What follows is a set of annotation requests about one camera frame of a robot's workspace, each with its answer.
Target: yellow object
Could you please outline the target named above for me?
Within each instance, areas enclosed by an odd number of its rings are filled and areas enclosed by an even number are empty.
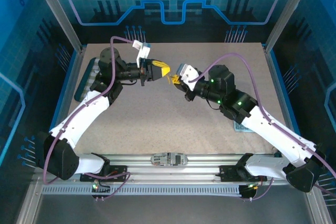
[[[178,80],[180,76],[174,74],[173,76],[171,76],[171,78],[172,78],[173,84],[181,84],[180,81]]]
[[[162,76],[165,76],[166,74],[168,74],[170,72],[170,67],[169,65],[167,65],[166,63],[162,62],[162,61],[158,61],[158,60],[153,60],[152,64],[154,66],[160,67],[161,71],[162,71]]]

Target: grey floor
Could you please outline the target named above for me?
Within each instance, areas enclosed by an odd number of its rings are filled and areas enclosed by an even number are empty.
[[[77,85],[93,57],[109,44],[88,44]],[[116,44],[126,62],[135,62],[138,51],[130,44]],[[204,70],[228,52],[243,55],[250,64],[264,107],[283,122],[279,101],[260,43],[161,43],[151,44],[149,58],[162,60],[175,73],[181,63]],[[221,62],[235,75],[238,89],[254,95],[248,72],[239,59]],[[78,102],[72,101],[70,111]],[[233,122],[211,110],[205,100],[184,99],[184,93],[168,84],[167,78],[145,87],[124,87],[116,102],[85,131],[77,153],[186,154],[271,153],[272,146],[255,133],[235,132]]]
[[[290,186],[273,186],[255,202],[214,196],[43,196],[35,224],[310,224],[306,195]]]

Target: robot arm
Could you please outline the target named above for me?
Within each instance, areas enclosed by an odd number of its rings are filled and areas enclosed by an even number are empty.
[[[282,154],[278,158],[245,154],[235,167],[242,180],[255,176],[286,179],[298,190],[309,192],[323,168],[321,162],[307,150],[309,148],[324,158],[316,145],[297,135],[265,111],[270,119],[267,120],[258,102],[236,89],[234,75],[225,65],[213,66],[208,72],[208,81],[202,77],[190,82],[200,74],[192,66],[181,64],[172,78],[173,83],[185,92],[187,101],[193,101],[197,96],[219,104],[219,110],[224,116],[253,130]],[[294,136],[301,145],[288,135]]]
[[[135,41],[133,46],[139,50],[137,61],[125,63],[119,52],[114,49],[115,80],[108,92],[98,97],[93,102],[92,98],[101,95],[111,83],[112,62],[107,57],[99,60],[100,72],[90,91],[77,108],[59,125],[51,129],[49,134],[39,133],[36,137],[36,165],[44,168],[47,153],[52,142],[58,134],[59,140],[56,143],[48,164],[48,172],[66,180],[74,174],[92,173],[99,176],[107,176],[109,173],[110,161],[98,154],[76,155],[74,148],[85,130],[91,123],[117,99],[123,89],[124,81],[141,81],[144,86],[145,81],[155,81],[170,72],[167,64],[147,59],[150,46],[139,41]]]

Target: beige tabletop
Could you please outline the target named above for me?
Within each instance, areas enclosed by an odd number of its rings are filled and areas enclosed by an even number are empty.
[[[93,57],[109,44],[88,44],[77,86]],[[138,51],[130,44],[116,44],[126,62],[135,62]],[[264,107],[284,122],[279,101],[260,43],[166,43],[151,44],[149,58],[166,62],[175,73],[181,63],[200,71],[221,55],[236,52],[250,64]],[[237,58],[221,62],[235,75],[237,89],[255,97],[249,74]],[[79,103],[72,100],[70,111]],[[256,133],[236,132],[233,122],[209,108],[205,100],[184,99],[184,93],[167,78],[124,86],[116,102],[85,131],[76,153],[186,154],[271,153],[272,146]]]

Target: glass panel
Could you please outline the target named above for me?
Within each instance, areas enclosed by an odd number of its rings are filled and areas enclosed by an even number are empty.
[[[287,0],[60,2],[86,44],[108,42],[111,35],[143,35],[150,42],[265,42]]]
[[[45,0],[0,0],[0,9],[0,216],[5,224],[17,218],[35,166],[33,135],[50,128],[73,49]]]
[[[274,47],[286,87],[285,95],[288,94],[297,129],[303,137],[321,145],[320,149],[327,154],[328,163],[334,168],[335,3],[335,0],[301,0]],[[329,209],[334,211],[335,207],[331,206]]]

